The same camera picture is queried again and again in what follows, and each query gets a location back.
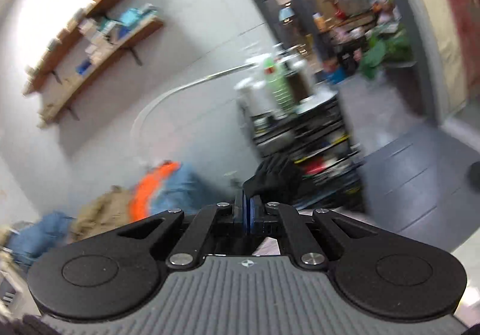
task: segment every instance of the metal rod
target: metal rod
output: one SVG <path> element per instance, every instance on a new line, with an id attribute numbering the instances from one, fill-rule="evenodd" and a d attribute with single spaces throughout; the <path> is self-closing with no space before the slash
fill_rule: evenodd
<path id="1" fill-rule="evenodd" d="M 135 59 L 137 65 L 142 66 L 143 63 L 142 63 L 142 61 L 140 60 L 140 58 L 139 58 L 137 52 L 135 51 L 135 49 L 134 49 L 133 47 L 128 47 L 127 49 L 128 49 L 128 50 L 131 52 L 131 54 L 133 55 L 133 58 Z"/>
<path id="2" fill-rule="evenodd" d="M 219 78 L 221 76 L 227 76 L 229 74 L 236 73 L 237 71 L 249 69 L 249 68 L 254 67 L 254 66 L 258 66 L 258 64 L 256 64 L 256 63 L 242 64 L 241 66 L 232 67 L 231 69 L 220 71 L 219 73 L 210 74 L 206 78 L 208 78 L 208 79 Z"/>
<path id="3" fill-rule="evenodd" d="M 51 73 L 53 74 L 53 76 L 55 77 L 55 79 L 57 80 L 57 82 L 58 82 L 59 84 L 61 84 L 62 81 L 60 80 L 60 77 L 59 77 L 59 75 L 57 74 L 57 72 L 56 72 L 55 70 L 52 70 Z"/>
<path id="4" fill-rule="evenodd" d="M 75 111 L 71 107 L 68 107 L 67 110 L 70 112 L 71 117 L 73 117 L 74 120 L 76 120 L 78 122 L 80 121 L 80 118 L 77 116 L 77 114 L 75 113 Z"/>

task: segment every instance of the orange cloth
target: orange cloth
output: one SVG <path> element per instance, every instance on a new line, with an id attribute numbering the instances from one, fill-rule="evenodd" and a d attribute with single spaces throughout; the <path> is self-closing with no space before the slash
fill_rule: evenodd
<path id="1" fill-rule="evenodd" d="M 148 205 L 152 196 L 162 187 L 163 181 L 180 168 L 179 162 L 165 162 L 145 175 L 135 189 L 130 202 L 130 222 L 149 217 Z"/>

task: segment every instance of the shelf bracket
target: shelf bracket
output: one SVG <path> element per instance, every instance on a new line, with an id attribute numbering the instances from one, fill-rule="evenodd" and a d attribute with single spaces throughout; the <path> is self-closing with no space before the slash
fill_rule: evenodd
<path id="1" fill-rule="evenodd" d="M 127 49 L 128 51 L 131 52 L 131 55 L 132 55 L 133 58 L 135 59 L 135 62 L 136 62 L 137 65 L 143 66 L 143 63 L 142 63 L 142 61 L 140 60 L 140 58 L 138 57 L 138 54 L 137 54 L 137 52 L 135 51 L 135 48 L 133 48 L 133 47 L 125 47 L 124 49 Z"/>
<path id="2" fill-rule="evenodd" d="M 60 77 L 59 77 L 59 75 L 57 74 L 57 72 L 56 72 L 55 70 L 52 70 L 51 73 L 53 74 L 53 76 L 55 77 L 55 79 L 57 80 L 57 82 L 58 82 L 59 84 L 61 84 L 62 81 L 60 80 Z"/>
<path id="3" fill-rule="evenodd" d="M 71 117 L 73 117 L 75 121 L 80 121 L 80 118 L 77 116 L 77 114 L 71 107 L 68 107 L 67 110 L 70 112 Z"/>

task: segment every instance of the logo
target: logo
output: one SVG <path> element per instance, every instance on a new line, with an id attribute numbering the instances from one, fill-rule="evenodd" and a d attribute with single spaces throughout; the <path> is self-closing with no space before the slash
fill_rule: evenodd
<path id="1" fill-rule="evenodd" d="M 240 265 L 245 266 L 245 267 L 250 267 L 255 265 L 254 261 L 251 261 L 250 259 L 245 259 L 245 261 L 241 261 Z"/>

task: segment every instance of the beige cloth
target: beige cloth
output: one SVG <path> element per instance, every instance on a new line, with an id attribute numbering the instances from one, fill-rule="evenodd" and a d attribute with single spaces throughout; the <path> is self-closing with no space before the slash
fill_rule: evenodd
<path id="1" fill-rule="evenodd" d="M 455 111 L 467 98 L 467 78 L 463 67 L 460 38 L 448 0 L 423 0 L 430 17 L 438 50 L 442 57 L 443 77 L 449 98 L 449 111 Z"/>
<path id="2" fill-rule="evenodd" d="M 0 226 L 0 247 L 5 246 L 11 234 L 9 226 Z"/>
<path id="3" fill-rule="evenodd" d="M 70 227 L 74 242 L 129 224 L 132 197 L 129 190 L 112 186 L 110 192 L 82 207 Z"/>

